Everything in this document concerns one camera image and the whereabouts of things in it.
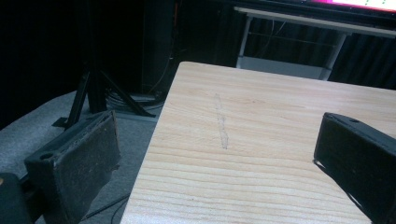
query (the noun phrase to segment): gray carpet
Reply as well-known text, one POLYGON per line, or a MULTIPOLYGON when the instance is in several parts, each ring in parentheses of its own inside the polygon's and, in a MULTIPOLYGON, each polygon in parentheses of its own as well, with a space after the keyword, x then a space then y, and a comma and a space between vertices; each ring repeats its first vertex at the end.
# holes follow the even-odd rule
MULTIPOLYGON (((19 177, 25 175, 23 160, 64 131, 63 128, 51 125, 60 117, 68 117, 74 96, 75 92, 71 92, 55 98, 0 132, 0 172, 14 173, 19 177)), ((162 108, 159 107, 149 112, 156 114, 158 118, 161 110, 162 108)), ((89 115, 86 101, 81 118, 84 119, 89 115)), ((121 153, 120 168, 113 173, 110 182, 102 188, 88 214, 131 192, 157 121, 157 119, 146 119, 121 112, 116 112, 116 118, 121 153)), ((117 208, 120 209, 114 216, 113 223, 120 223, 125 206, 122 203, 125 201, 81 223, 111 223, 111 218, 117 208)), ((44 221, 40 218, 37 223, 44 223, 44 221)))

